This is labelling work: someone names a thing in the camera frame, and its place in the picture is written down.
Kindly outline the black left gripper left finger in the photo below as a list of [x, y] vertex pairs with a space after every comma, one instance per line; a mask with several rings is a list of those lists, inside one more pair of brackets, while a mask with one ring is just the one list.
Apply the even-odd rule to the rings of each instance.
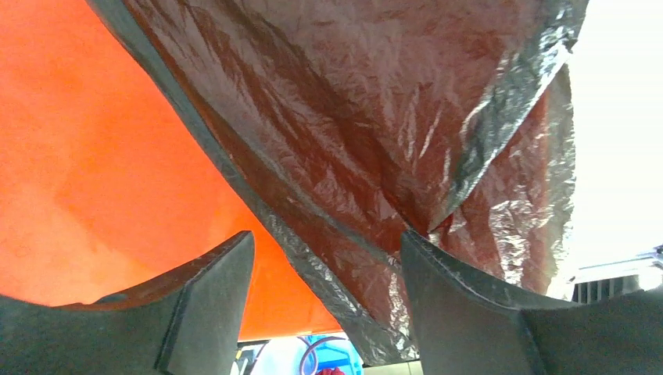
[[253, 272], [242, 231], [207, 253], [91, 304], [2, 296], [4, 374], [228, 374]]

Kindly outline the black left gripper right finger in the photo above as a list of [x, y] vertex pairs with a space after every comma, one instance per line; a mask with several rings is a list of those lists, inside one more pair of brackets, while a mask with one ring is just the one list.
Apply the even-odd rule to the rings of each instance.
[[662, 289], [579, 304], [526, 291], [413, 231], [401, 263], [426, 374], [659, 374]]

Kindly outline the black plastic trash bag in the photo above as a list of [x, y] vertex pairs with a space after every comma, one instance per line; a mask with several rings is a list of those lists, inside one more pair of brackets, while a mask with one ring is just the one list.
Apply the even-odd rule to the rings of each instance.
[[561, 297], [584, 1], [93, 1], [368, 365], [418, 357], [413, 230]]

